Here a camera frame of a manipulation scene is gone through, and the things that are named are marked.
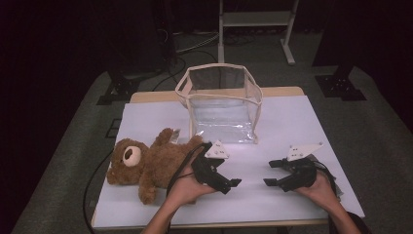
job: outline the white shelf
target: white shelf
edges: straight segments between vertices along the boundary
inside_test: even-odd
[[[290,11],[224,13],[223,26],[288,25],[290,15]]]

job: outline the human hand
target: human hand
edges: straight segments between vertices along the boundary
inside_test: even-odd
[[[170,189],[169,195],[166,199],[166,202],[176,205],[177,208],[188,203],[194,203],[197,198],[205,194],[216,192],[216,190],[210,186],[197,182],[194,176],[194,171],[191,167],[194,159],[195,157],[188,162],[179,174],[178,179]]]
[[[317,171],[316,181],[310,187],[300,187],[294,190],[319,205],[325,210],[328,210],[333,205],[339,203],[336,195],[331,189],[328,177],[323,172]]]

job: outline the teddy bear head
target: teddy bear head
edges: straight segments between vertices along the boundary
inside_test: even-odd
[[[145,155],[148,147],[139,141],[124,138],[116,143],[112,155],[111,166],[107,172],[110,184],[138,184],[145,166]]]

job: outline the metal stand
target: metal stand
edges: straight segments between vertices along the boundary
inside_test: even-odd
[[[130,72],[124,73],[119,69],[108,70],[112,82],[105,94],[100,96],[97,105],[109,105],[112,101],[129,101],[137,92],[140,82],[162,73],[162,70],[153,73]]]
[[[353,69],[350,63],[341,64],[333,75],[316,76],[326,98],[341,98],[341,100],[366,100],[363,93],[357,90],[349,80]]]
[[[219,1],[219,42],[218,62],[225,62],[224,58],[224,27],[229,26],[276,26],[286,25],[285,38],[281,39],[282,49],[289,65],[295,64],[294,57],[289,50],[289,38],[294,24],[299,0],[294,0],[291,11],[281,12],[236,12],[224,13],[223,1]]]

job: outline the gray carpet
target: gray carpet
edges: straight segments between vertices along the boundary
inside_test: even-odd
[[[350,79],[367,100],[342,101],[326,98],[315,79],[331,74],[335,67],[311,67],[321,34],[294,32],[290,48],[296,60],[289,66],[280,46],[281,35],[255,36],[242,46],[225,47],[226,62],[244,65],[261,87],[299,86],[309,97],[319,121],[346,173],[365,212],[364,219],[373,233],[411,233],[413,222],[413,137],[386,103],[374,81],[358,68]],[[205,40],[205,36],[176,36],[176,46],[183,49]],[[197,51],[209,52],[217,58],[216,46]],[[180,56],[186,67],[214,62],[203,52]],[[178,72],[181,59],[171,67]],[[140,91],[151,91],[169,75],[160,75],[141,83]],[[22,213],[14,233],[89,233],[83,218],[83,197],[90,177],[113,147],[115,121],[122,117],[125,101],[111,105],[96,105],[110,83],[107,73],[96,78],[76,115],[61,139],[56,153],[39,182],[30,202]],[[160,85],[157,91],[172,90],[173,79]],[[86,196],[87,217],[90,219],[98,198],[105,160],[91,181]],[[105,230],[96,233],[138,233],[138,230]],[[276,233],[274,227],[207,230],[173,230],[172,233]],[[325,225],[296,226],[290,233],[327,233]]]

